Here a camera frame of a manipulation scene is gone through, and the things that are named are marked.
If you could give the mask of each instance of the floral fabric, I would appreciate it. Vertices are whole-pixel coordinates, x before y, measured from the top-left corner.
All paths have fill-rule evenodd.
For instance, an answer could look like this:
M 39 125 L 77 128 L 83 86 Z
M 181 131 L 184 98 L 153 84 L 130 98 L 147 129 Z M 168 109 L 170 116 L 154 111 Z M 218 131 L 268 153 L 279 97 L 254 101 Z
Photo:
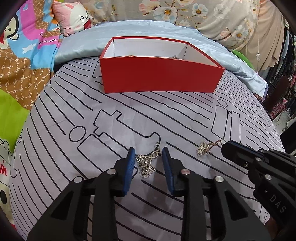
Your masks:
M 259 0 L 79 0 L 95 19 L 156 20 L 193 27 L 229 50 L 240 50 L 254 33 Z

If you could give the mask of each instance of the cartoon blanket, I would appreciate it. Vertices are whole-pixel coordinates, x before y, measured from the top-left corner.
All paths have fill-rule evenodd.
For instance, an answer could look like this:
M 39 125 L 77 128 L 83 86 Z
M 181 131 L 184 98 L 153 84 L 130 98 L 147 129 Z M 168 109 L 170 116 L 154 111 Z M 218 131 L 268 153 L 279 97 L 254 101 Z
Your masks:
M 62 41 L 53 0 L 28 0 L 0 36 L 0 206 L 12 221 L 9 176 L 22 126 L 53 72 Z

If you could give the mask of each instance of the silver pendant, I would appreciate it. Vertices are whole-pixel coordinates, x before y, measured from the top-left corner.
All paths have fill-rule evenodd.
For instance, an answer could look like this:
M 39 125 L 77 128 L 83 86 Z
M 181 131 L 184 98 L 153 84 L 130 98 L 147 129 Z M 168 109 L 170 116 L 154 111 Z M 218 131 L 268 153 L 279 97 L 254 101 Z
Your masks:
M 202 156 L 204 154 L 206 155 L 211 155 L 210 149 L 213 146 L 218 146 L 218 144 L 221 143 L 221 140 L 216 141 L 215 143 L 206 143 L 205 141 L 201 141 L 200 146 L 198 147 L 198 149 L 196 150 L 196 154 L 198 156 Z
M 160 152 L 158 142 L 156 143 L 156 146 L 157 146 L 156 151 L 153 151 L 149 156 L 138 155 L 136 157 L 136 162 L 138 163 L 138 167 L 141 168 L 139 175 L 142 178 L 148 178 L 150 177 L 151 174 L 153 174 L 156 171 L 156 167 L 151 165 L 152 159 L 157 158 Z

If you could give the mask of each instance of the gray bedsheet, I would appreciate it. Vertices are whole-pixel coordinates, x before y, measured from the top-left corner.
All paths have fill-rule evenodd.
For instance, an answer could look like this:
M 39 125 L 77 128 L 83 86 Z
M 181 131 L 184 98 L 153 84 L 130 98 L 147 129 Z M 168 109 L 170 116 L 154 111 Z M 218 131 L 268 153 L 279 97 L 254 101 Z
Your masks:
M 255 150 L 284 150 L 262 106 L 229 71 L 213 94 L 105 94 L 98 58 L 70 61 L 41 92 L 16 146 L 9 187 L 17 230 L 26 238 L 76 176 L 96 177 L 125 157 L 129 147 L 136 154 L 148 154 L 156 142 L 196 173 L 225 177 L 265 221 L 268 214 L 254 198 L 246 170 L 223 158 L 220 146 L 213 147 L 209 156 L 196 155 L 202 140 L 219 139 L 232 139 Z M 182 198 L 169 194 L 161 158 L 152 163 L 156 173 L 142 179 L 135 166 L 128 195 L 115 199 L 120 240 L 180 240 Z

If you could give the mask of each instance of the green object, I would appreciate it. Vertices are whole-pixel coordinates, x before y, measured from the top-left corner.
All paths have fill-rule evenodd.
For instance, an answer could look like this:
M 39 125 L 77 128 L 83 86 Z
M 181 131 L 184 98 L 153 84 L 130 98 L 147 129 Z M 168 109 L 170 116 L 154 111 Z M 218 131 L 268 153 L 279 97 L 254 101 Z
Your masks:
M 234 53 L 237 57 L 239 57 L 242 61 L 244 61 L 252 70 L 255 71 L 255 69 L 254 69 L 253 65 L 251 64 L 251 62 L 241 52 L 236 51 L 236 50 L 233 50 L 231 52 Z
M 0 139 L 7 140 L 11 153 L 29 113 L 15 98 L 0 89 Z

